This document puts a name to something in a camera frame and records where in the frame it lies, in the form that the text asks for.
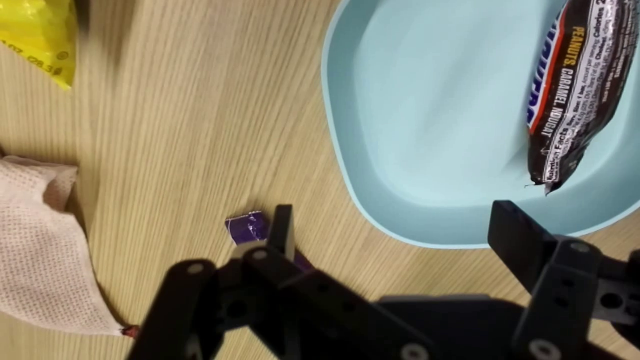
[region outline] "plate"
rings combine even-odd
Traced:
[[[485,248],[491,204],[582,235],[638,208],[638,59],[617,118],[551,195],[526,168],[524,102],[560,2],[345,0],[326,33],[323,91],[361,211],[430,248]]]

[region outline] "yellow wrapper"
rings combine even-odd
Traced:
[[[0,41],[70,87],[76,69],[74,0],[0,0]]]

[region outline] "wood grain surface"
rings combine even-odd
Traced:
[[[321,95],[321,50],[339,0],[78,0],[73,91],[0,47],[0,146],[80,166],[73,209],[96,277],[143,322],[171,263],[227,262],[225,217],[295,204],[309,257],[368,297],[486,291],[526,301],[488,250],[423,250],[373,227],[351,202]],[[627,257],[635,213],[589,235]],[[638,357],[606,324],[592,338]],[[126,338],[56,334],[0,316],[13,360],[125,357]],[[249,331],[221,357],[270,357]]]

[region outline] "table surface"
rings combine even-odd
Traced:
[[[143,322],[166,268],[233,254],[225,217],[295,204],[309,257],[363,291],[529,296],[488,250],[424,250],[368,223],[329,136],[321,52],[339,0],[80,0],[78,72],[60,89],[0,47],[0,146],[80,168],[74,208],[114,309]],[[627,257],[640,216],[589,235]],[[638,357],[610,326],[592,339]],[[128,338],[38,329],[0,316],[14,360],[125,357]],[[221,357],[270,357],[233,331]]]

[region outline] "cloth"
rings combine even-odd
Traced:
[[[41,328],[121,336],[84,232],[65,211],[76,168],[0,157],[0,311]]]

